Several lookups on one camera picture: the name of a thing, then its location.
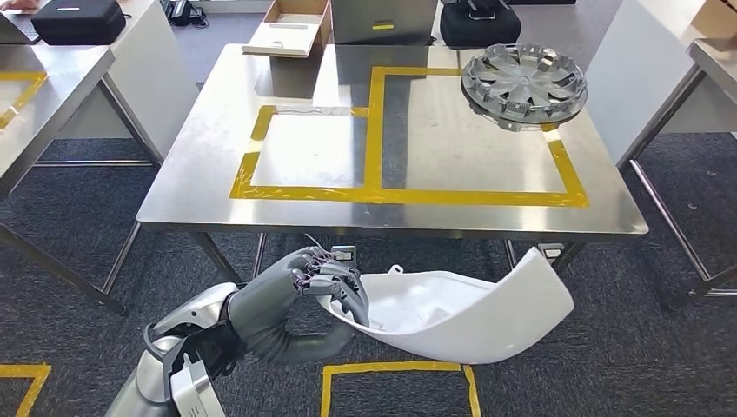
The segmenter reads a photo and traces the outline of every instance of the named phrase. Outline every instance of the cardboard box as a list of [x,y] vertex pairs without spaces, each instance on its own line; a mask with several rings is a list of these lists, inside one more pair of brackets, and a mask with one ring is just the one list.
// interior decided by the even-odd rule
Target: cardboard box
[[715,39],[737,37],[737,0],[707,0],[691,25]]
[[307,57],[328,44],[332,21],[329,0],[274,0],[243,53]]

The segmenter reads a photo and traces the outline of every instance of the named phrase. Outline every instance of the robot forearm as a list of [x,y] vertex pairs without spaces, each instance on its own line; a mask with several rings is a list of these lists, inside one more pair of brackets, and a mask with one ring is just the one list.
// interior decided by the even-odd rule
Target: robot forearm
[[245,354],[274,362],[319,361],[338,354],[353,337],[340,323],[326,334],[291,334],[289,308],[300,296],[331,296],[368,325],[360,273],[321,248],[282,258],[245,288],[209,288],[161,319],[147,350],[107,415],[223,415],[210,379],[229,374]]

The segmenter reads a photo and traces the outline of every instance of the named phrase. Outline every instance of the gray carpet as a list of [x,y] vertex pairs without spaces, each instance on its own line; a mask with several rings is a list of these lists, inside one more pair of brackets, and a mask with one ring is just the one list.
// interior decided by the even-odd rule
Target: gray carpet
[[[607,4],[616,0],[581,2],[578,7],[584,3],[599,3],[598,10],[609,10]],[[585,10],[594,13],[594,9]],[[219,22],[212,17],[210,28],[185,29],[177,36],[183,39],[183,33],[190,32],[206,36],[208,30],[218,30]],[[237,25],[234,18],[229,22]],[[567,36],[538,33],[568,42]],[[190,44],[203,39],[187,36],[191,37],[185,43]],[[588,42],[577,43],[584,45],[579,50],[586,54],[591,51]],[[203,45],[196,47],[211,59],[204,59],[204,54],[192,58],[188,64],[196,74],[209,72],[217,55],[213,50],[220,49]],[[68,140],[53,142],[44,157],[103,158],[136,152],[131,141]],[[737,260],[737,191],[732,186],[737,169],[731,163],[735,159],[737,143],[729,135],[663,136],[641,158],[713,271]],[[99,284],[154,174],[146,168],[32,169],[0,205],[0,219]],[[737,301],[699,302],[678,313],[661,308],[668,297],[698,278],[631,173],[626,180],[651,233],[636,241],[587,246],[562,276],[574,297],[574,312],[523,354],[474,367],[483,415],[737,414],[737,317],[732,314]],[[256,237],[214,237],[236,269],[247,275]],[[408,271],[446,269],[492,281],[508,271],[501,243],[495,241],[317,237],[326,245],[357,244],[365,272],[384,271],[397,261]],[[301,235],[271,235],[264,262],[270,264],[307,244]],[[518,244],[519,251],[524,248]],[[189,236],[141,233],[114,290],[129,308],[129,316],[122,318],[0,247],[0,363],[52,366],[33,415],[101,415],[143,349],[140,328],[220,281]],[[320,331],[332,323],[321,308],[306,301],[299,302],[292,314],[296,331]],[[359,335],[326,363],[417,359],[421,358]],[[273,366],[248,359],[230,377],[216,381],[216,390],[228,415],[318,415],[321,368],[320,363]],[[29,384],[0,378],[0,415],[15,413]],[[467,391],[460,373],[338,375],[330,413],[469,415]]]

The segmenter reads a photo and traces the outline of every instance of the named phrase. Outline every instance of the tabletop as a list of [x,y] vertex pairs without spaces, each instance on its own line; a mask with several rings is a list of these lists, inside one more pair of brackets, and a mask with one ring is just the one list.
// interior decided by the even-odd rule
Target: tabletop
[[0,196],[20,182],[114,59],[106,46],[0,45]]
[[732,100],[737,99],[737,40],[696,39],[688,54]]
[[461,92],[479,51],[226,45],[137,219],[152,229],[600,241],[647,224],[584,109],[502,129]]

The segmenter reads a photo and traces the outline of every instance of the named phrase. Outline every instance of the table leg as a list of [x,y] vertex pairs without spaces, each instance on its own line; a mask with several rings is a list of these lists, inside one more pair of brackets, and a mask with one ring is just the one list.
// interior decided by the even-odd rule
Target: table leg
[[266,248],[266,234],[258,235],[258,246],[256,247],[256,259],[254,260],[254,272],[252,278],[256,278],[261,273],[261,261],[263,260],[263,250]]
[[660,134],[671,117],[681,108],[681,105],[683,105],[688,97],[691,96],[691,93],[694,92],[705,76],[706,73],[696,64],[688,70],[688,73],[686,73],[686,76],[683,77],[683,80],[681,80],[673,93],[668,96],[666,102],[658,109],[627,152],[617,162],[617,168],[621,172],[627,170],[630,166],[629,161],[640,156],[653,139]]
[[28,242],[22,236],[10,230],[10,228],[5,224],[0,224],[0,242],[7,243],[22,255],[28,256],[34,261],[40,263],[52,274],[63,278],[92,300],[97,301],[112,310],[113,313],[125,313],[125,307],[123,307],[121,303],[113,300],[109,295],[105,294],[89,281],[82,278],[82,276],[64,266],[64,264],[62,264],[57,258],[47,254],[33,243]]
[[734,295],[737,291],[733,289],[722,289],[719,287],[735,279],[737,279],[737,264],[734,264],[733,266],[718,273],[709,281],[699,282],[699,284],[695,288],[683,295],[676,297],[675,300],[671,301],[668,306],[673,310],[677,310],[679,308],[684,308],[694,298],[698,298],[703,295]]
[[585,243],[581,242],[570,242],[566,245],[560,255],[553,261],[553,269],[558,274],[561,274],[563,270],[568,266],[569,263],[578,255],[583,249]]
[[113,284],[115,283],[115,279],[120,273],[120,270],[123,267],[123,262],[125,262],[125,258],[128,257],[130,248],[133,246],[133,241],[136,239],[136,236],[138,235],[138,230],[140,229],[141,229],[141,223],[136,222],[133,225],[133,228],[128,233],[128,237],[125,238],[123,247],[120,249],[120,252],[118,252],[115,263],[113,263],[113,268],[110,269],[108,278],[105,280],[105,283],[103,284],[103,292],[105,294],[110,294],[110,291],[113,289]]
[[158,149],[156,149],[150,138],[146,135],[145,130],[140,128],[141,123],[137,121],[131,111],[126,109],[127,105],[125,102],[118,99],[121,95],[116,94],[117,88],[110,79],[110,75],[105,74],[98,85],[100,86],[100,90],[103,92],[103,95],[105,95],[105,98],[108,99],[110,106],[112,106],[117,116],[120,117],[121,122],[123,122],[125,128],[130,132],[130,135],[133,136],[133,138],[141,145],[141,148],[143,148],[146,155],[155,164],[155,166],[160,167],[163,162],[161,154]]
[[701,262],[701,259],[699,259],[699,256],[696,254],[694,247],[691,246],[691,242],[689,242],[686,236],[683,234],[683,231],[678,226],[678,223],[673,218],[673,215],[670,214],[670,210],[668,210],[666,203],[658,194],[655,186],[650,182],[650,178],[647,177],[645,171],[642,169],[637,161],[630,161],[630,164],[632,165],[634,173],[640,179],[642,186],[645,187],[647,194],[650,195],[650,199],[652,199],[653,203],[655,203],[655,207],[658,209],[658,212],[660,212],[663,220],[666,221],[666,224],[671,233],[673,233],[673,235],[675,236],[675,240],[678,241],[678,244],[681,245],[681,248],[686,253],[688,261],[691,262],[691,265],[694,266],[696,272],[699,273],[702,281],[709,281],[710,275],[707,271],[707,268],[704,266],[703,262]]
[[239,283],[241,282],[241,277],[238,276],[238,273],[235,269],[230,265],[230,262],[228,262],[228,259],[225,257],[225,255],[220,252],[220,249],[217,248],[217,245],[215,245],[215,242],[212,240],[212,238],[207,234],[203,232],[196,232],[192,234],[192,237],[195,238],[197,241],[197,244],[200,245],[200,248],[202,248],[205,251],[205,254],[207,254],[208,258],[210,258],[213,263],[215,263],[215,266],[222,272],[223,275],[225,275],[225,278],[228,281]]
[[512,241],[504,241],[504,252],[507,253],[509,269],[514,269],[517,266],[517,255],[515,254],[515,247],[512,246]]

